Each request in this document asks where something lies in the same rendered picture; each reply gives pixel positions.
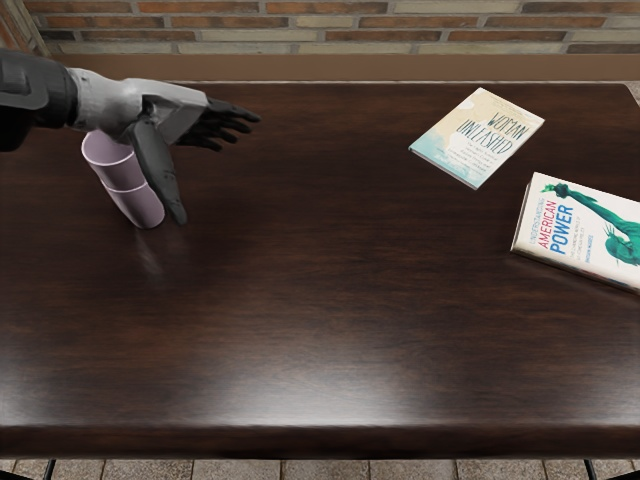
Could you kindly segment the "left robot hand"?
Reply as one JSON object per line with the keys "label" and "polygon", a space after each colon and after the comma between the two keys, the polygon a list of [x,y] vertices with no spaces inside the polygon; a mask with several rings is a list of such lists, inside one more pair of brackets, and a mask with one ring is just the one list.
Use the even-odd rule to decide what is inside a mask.
{"label": "left robot hand", "polygon": [[113,80],[93,71],[69,70],[77,87],[77,116],[72,127],[100,130],[133,147],[151,189],[178,225],[187,223],[169,147],[219,152],[261,117],[204,92],[156,80]]}

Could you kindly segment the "pale pink cup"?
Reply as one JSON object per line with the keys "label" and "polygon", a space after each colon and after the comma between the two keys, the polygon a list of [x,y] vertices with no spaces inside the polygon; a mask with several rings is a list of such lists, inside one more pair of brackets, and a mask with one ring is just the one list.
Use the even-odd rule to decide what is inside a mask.
{"label": "pale pink cup", "polygon": [[119,210],[137,228],[155,228],[165,218],[164,206],[147,183],[131,190],[106,187],[106,191]]}
{"label": "pale pink cup", "polygon": [[101,182],[115,191],[130,191],[146,183],[134,149],[115,142],[101,130],[85,135],[81,153]]}

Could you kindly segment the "beige and blue book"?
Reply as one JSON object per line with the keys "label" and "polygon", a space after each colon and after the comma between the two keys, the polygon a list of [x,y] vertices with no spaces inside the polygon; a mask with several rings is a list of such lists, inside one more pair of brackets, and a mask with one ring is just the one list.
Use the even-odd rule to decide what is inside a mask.
{"label": "beige and blue book", "polygon": [[409,151],[477,190],[543,124],[542,117],[479,87]]}

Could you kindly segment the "white book with green statue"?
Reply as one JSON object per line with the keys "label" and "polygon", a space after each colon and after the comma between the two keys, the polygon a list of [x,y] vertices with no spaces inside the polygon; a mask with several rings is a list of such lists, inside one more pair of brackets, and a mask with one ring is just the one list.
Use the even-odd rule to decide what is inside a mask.
{"label": "white book with green statue", "polygon": [[640,203],[536,172],[511,251],[640,295]]}

